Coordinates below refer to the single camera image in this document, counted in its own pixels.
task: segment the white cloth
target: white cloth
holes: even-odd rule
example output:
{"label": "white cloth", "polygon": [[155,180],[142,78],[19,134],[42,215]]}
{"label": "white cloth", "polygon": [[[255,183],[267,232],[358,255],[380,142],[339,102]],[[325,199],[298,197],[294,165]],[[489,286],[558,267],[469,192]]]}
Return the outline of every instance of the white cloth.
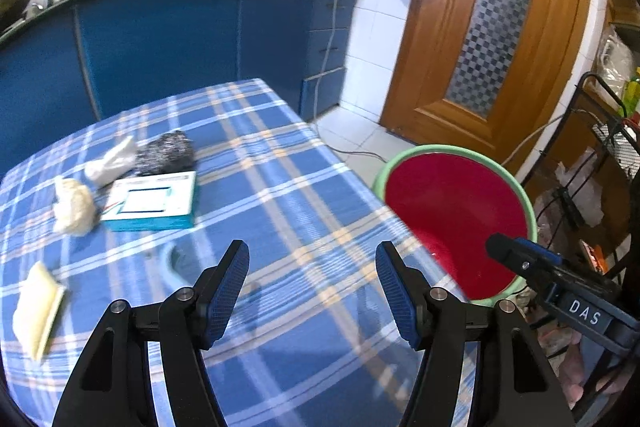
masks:
{"label": "white cloth", "polygon": [[56,176],[56,196],[53,204],[56,223],[53,231],[70,235],[86,235],[94,227],[95,204],[86,185],[71,178]]}
{"label": "white cloth", "polygon": [[56,283],[42,261],[37,261],[20,288],[14,313],[14,333],[24,352],[39,362],[49,340],[65,288]]}
{"label": "white cloth", "polygon": [[103,158],[85,163],[84,175],[96,188],[104,187],[133,168],[137,152],[138,144],[132,136],[127,136],[116,147],[109,149]]}

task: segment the pan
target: pan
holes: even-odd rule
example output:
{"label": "pan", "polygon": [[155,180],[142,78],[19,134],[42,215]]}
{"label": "pan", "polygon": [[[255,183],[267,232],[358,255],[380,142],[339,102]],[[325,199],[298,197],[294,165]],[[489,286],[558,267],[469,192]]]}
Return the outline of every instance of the pan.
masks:
{"label": "pan", "polygon": [[0,0],[0,32],[22,17],[30,0]]}

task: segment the table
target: table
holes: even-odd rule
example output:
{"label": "table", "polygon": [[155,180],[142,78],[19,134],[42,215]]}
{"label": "table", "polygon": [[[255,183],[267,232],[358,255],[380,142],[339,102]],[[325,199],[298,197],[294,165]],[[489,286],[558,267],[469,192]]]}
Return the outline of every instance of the table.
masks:
{"label": "table", "polygon": [[[85,181],[82,167],[133,134],[181,128],[193,140],[200,196],[191,230],[52,231],[53,177]],[[96,194],[104,204],[104,191]],[[158,251],[175,241],[194,282],[233,239],[250,248],[249,274],[226,333],[203,353],[230,426],[398,425],[422,354],[399,337],[374,266],[394,242],[432,284],[460,294],[404,224],[263,81],[172,96],[96,123],[8,172],[0,185],[0,349],[10,392],[50,425],[82,348],[108,304],[169,294]],[[42,365],[12,330],[19,283],[37,261],[68,288]],[[160,425],[173,425],[159,344],[149,344]],[[456,411],[466,425],[475,350],[468,350]]]}

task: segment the bucket rim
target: bucket rim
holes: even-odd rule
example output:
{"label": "bucket rim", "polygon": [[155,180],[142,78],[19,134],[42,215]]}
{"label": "bucket rim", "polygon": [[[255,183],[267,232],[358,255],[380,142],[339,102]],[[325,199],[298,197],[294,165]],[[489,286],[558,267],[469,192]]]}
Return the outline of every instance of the bucket rim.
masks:
{"label": "bucket rim", "polygon": [[[380,200],[385,201],[386,183],[388,182],[391,172],[393,172],[398,165],[400,165],[405,160],[408,160],[409,158],[412,158],[414,156],[421,156],[423,154],[433,154],[433,153],[446,153],[454,156],[462,156],[464,158],[473,160],[487,167],[488,169],[492,170],[496,174],[498,174],[498,176],[500,176],[501,179],[507,182],[511,190],[514,192],[514,194],[516,194],[516,196],[518,197],[518,200],[520,201],[520,204],[525,213],[525,219],[527,222],[527,239],[529,239],[534,243],[537,242],[538,225],[536,223],[536,214],[535,214],[535,211],[533,210],[531,201],[529,200],[529,197],[527,196],[527,193],[524,191],[524,188],[522,187],[522,185],[520,185],[517,179],[514,178],[514,176],[507,169],[502,167],[499,163],[495,162],[491,158],[488,158],[487,156],[481,153],[478,153],[469,149],[465,149],[463,147],[458,147],[455,145],[444,145],[444,144],[428,144],[428,145],[419,145],[417,147],[413,147],[404,152],[401,152],[399,155],[395,156],[395,158],[392,158],[391,160],[389,160],[389,162],[382,168],[382,170],[376,176],[376,179],[372,186],[372,190],[374,194],[377,195],[377,197],[379,197]],[[495,306],[495,304],[498,301],[502,299],[506,299],[507,297],[510,297],[514,293],[517,293],[523,290],[525,286],[526,286],[526,281],[522,277],[516,275],[513,281],[511,281],[511,283],[500,293],[497,293],[493,297],[487,297],[486,299],[476,299],[476,300],[472,300],[471,302],[473,304],[478,304],[481,306],[492,307],[492,306]]]}

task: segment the teal box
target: teal box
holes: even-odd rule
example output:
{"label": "teal box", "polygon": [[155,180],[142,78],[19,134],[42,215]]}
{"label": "teal box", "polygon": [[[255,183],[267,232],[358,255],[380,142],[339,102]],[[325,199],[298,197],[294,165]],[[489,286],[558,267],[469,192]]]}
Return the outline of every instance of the teal box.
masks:
{"label": "teal box", "polygon": [[100,220],[114,232],[190,229],[195,195],[194,171],[117,180]]}

